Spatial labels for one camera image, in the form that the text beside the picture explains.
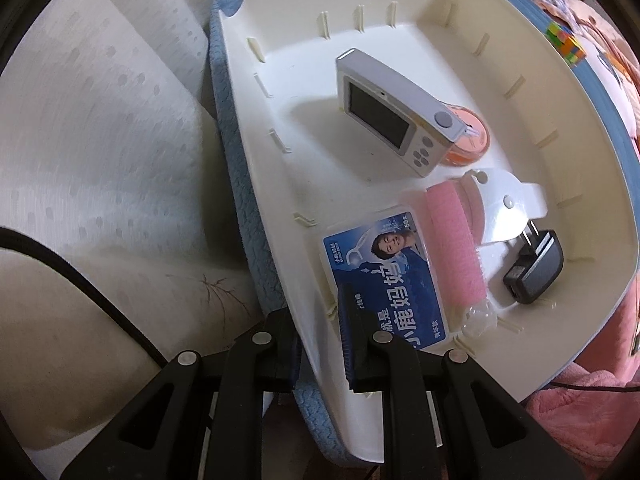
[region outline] orange round container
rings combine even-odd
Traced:
[[[444,164],[451,166],[468,166],[479,160],[489,149],[489,130],[480,117],[468,108],[447,105],[468,126],[464,133],[443,159]]]

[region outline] man's hair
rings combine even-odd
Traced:
[[[394,257],[394,254],[389,254],[386,251],[383,251],[382,249],[380,249],[380,240],[382,240],[383,236],[390,235],[390,234],[394,234],[394,233],[393,232],[380,233],[378,236],[376,236],[375,240],[373,240],[373,243],[371,245],[371,252],[374,253],[377,257],[379,257],[381,260],[389,260]]]

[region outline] control button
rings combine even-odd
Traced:
[[[453,125],[453,119],[446,112],[436,112],[434,115],[436,122],[443,128],[450,128]]]

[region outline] thin black wire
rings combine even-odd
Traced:
[[[371,478],[371,476],[373,475],[373,473],[376,472],[376,469],[378,469],[380,466],[379,465],[375,465],[373,466],[369,472],[367,473],[367,475],[362,479],[362,480],[369,480],[369,478]]]
[[[33,238],[23,235],[18,231],[6,227],[0,227],[0,249],[7,249],[16,253],[30,256],[34,260],[45,264],[47,267],[55,270],[64,276],[81,292],[83,292],[90,300],[92,300],[100,309],[116,324],[123,329],[129,336],[138,343],[143,350],[151,357],[159,367],[163,368],[168,361],[160,353],[158,348],[149,341],[149,339],[140,332],[127,317],[117,309],[117,307],[107,300],[107,298],[95,288],[88,279],[78,272],[68,261],[59,256],[51,249],[37,242]]]
[[[551,381],[549,384],[556,388],[566,388],[567,390],[579,390],[582,392],[613,392],[617,394],[632,394],[640,392],[640,386],[577,386],[576,384],[564,384]]]

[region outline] black cable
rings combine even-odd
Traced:
[[[373,475],[373,473],[376,472],[376,469],[378,469],[380,466],[379,465],[375,465],[373,466],[369,472],[367,473],[367,475],[362,479],[362,480],[369,480],[369,478],[371,478],[371,476]]]
[[[576,384],[564,384],[551,381],[549,384],[556,388],[566,388],[567,390],[580,390],[582,392],[613,392],[617,394],[631,394],[640,392],[640,386],[577,386]]]
[[[143,350],[151,357],[159,367],[163,368],[168,361],[160,353],[158,348],[140,330],[119,311],[116,306],[95,288],[88,279],[78,272],[68,261],[59,256],[51,249],[37,242],[27,235],[23,235],[13,229],[0,227],[0,249],[7,249],[16,253],[30,256],[34,260],[45,264],[64,276],[90,300],[92,300],[102,311],[113,319],[116,324],[123,329],[133,341],[142,346]]]

